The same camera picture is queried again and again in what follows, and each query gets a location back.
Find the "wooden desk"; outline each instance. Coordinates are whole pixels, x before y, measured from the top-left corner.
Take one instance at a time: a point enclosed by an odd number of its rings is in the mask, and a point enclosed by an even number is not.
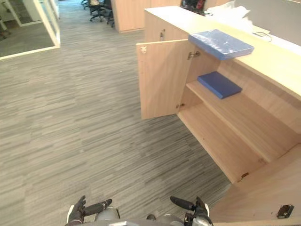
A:
[[[219,61],[187,40],[189,33],[211,29],[253,45],[253,53]],[[279,203],[294,201],[294,217],[301,217],[301,56],[172,6],[145,9],[145,43],[136,47],[142,118],[177,114],[233,183],[212,210],[213,220],[272,219]],[[188,57],[197,51],[200,56]],[[243,91],[220,100],[197,81],[213,71]],[[279,187],[279,180],[285,185]],[[283,186],[289,188],[287,196],[281,195]],[[256,212],[263,208],[264,213]]]
[[[111,0],[115,28],[130,32],[144,28],[144,9],[162,6],[179,6],[181,0]]]

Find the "blue binder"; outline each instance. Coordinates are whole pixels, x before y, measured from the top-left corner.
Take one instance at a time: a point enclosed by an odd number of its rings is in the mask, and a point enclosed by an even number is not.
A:
[[[232,96],[242,90],[241,87],[218,72],[198,76],[198,81],[213,92],[219,99]]]
[[[241,57],[254,50],[253,46],[217,29],[190,34],[188,40],[219,60]]]

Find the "white wall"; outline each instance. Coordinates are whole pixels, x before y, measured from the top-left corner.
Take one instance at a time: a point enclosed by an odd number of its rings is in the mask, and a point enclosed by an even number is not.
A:
[[[301,3],[287,0],[236,0],[236,6],[251,10],[253,24],[301,46]]]

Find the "black office chair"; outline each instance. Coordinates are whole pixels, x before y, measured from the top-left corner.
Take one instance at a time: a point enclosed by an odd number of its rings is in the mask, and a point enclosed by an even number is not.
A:
[[[102,11],[102,7],[104,6],[103,2],[101,1],[99,5],[92,6],[90,4],[90,0],[88,0],[88,5],[89,5],[89,8],[90,8],[90,15],[92,15],[93,12],[97,12],[97,14],[93,15],[90,18],[90,21],[92,21],[96,17],[99,17],[101,19],[101,11]]]
[[[87,7],[89,7],[89,0],[83,0],[81,1],[81,5],[84,9],[86,9]]]
[[[106,19],[107,24],[111,23],[111,27],[113,28],[115,25],[114,15],[112,10],[111,0],[104,0],[103,7],[101,7],[102,11],[100,12],[101,16]]]

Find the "cabinet door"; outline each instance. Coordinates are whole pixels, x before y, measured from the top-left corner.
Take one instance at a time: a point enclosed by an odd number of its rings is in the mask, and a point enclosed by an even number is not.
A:
[[[194,49],[188,40],[136,45],[143,119],[178,113]]]

